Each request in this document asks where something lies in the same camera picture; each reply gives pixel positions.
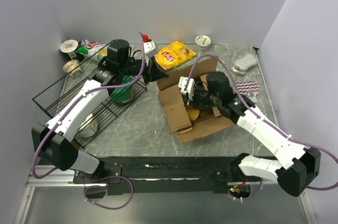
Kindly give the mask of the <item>round yellow sponge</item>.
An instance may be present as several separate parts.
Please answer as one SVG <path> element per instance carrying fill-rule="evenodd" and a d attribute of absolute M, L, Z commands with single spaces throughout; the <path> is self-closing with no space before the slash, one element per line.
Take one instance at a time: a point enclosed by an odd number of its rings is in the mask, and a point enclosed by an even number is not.
<path fill-rule="evenodd" d="M 190 107 L 190 106 L 188 106 L 188 107 L 186 108 L 186 112 L 187 112 L 187 115 L 188 115 L 189 120 L 190 120 L 191 122 L 197 120 L 198 117 L 199 117 L 199 115 L 200 115 L 200 111 L 199 111 L 198 109 L 195 109 L 195 108 Z"/>

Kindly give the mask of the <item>purple wavy patterned pad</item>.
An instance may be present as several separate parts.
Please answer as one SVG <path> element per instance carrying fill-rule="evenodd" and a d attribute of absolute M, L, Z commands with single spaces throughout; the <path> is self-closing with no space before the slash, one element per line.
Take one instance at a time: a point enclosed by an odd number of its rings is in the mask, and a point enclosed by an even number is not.
<path fill-rule="evenodd" d="M 236 87 L 242 95 L 253 94 L 257 96 L 261 92 L 261 86 L 256 81 L 236 82 Z"/>

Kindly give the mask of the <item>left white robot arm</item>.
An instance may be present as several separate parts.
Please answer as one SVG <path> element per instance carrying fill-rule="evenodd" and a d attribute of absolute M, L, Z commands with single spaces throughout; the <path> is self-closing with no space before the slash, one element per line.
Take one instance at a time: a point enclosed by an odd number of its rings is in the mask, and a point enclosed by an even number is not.
<path fill-rule="evenodd" d="M 158 65 L 154 53 L 147 50 L 152 43 L 147 35 L 140 33 L 142 57 L 135 59 L 130 55 L 126 40 L 115 39 L 105 46 L 107 55 L 88 76 L 82 89 L 75 97 L 46 124 L 37 123 L 32 128 L 34 157 L 32 175 L 42 179 L 35 170 L 37 158 L 47 161 L 54 169 L 82 172 L 93 183 L 100 182 L 105 176 L 105 164 L 97 157 L 82 152 L 72 145 L 74 136 L 87 117 L 115 89 L 133 86 L 140 78 L 144 83 L 167 78 L 167 72 Z"/>

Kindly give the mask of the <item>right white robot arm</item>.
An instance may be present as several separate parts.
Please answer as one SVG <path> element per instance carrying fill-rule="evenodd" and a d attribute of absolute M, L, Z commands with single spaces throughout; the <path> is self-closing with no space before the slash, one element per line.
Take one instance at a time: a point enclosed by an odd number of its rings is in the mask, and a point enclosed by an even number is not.
<path fill-rule="evenodd" d="M 216 108 L 223 117 L 253 135 L 275 157 L 268 160 L 242 153 L 232 163 L 231 176 L 237 181 L 248 176 L 271 180 L 289 195 L 299 196 L 319 174 L 319 150 L 294 143 L 289 136 L 282 135 L 250 99 L 234 92 L 223 72 L 208 74 L 206 84 L 204 88 L 193 79 L 181 77 L 179 89 L 184 101 L 196 109 Z"/>

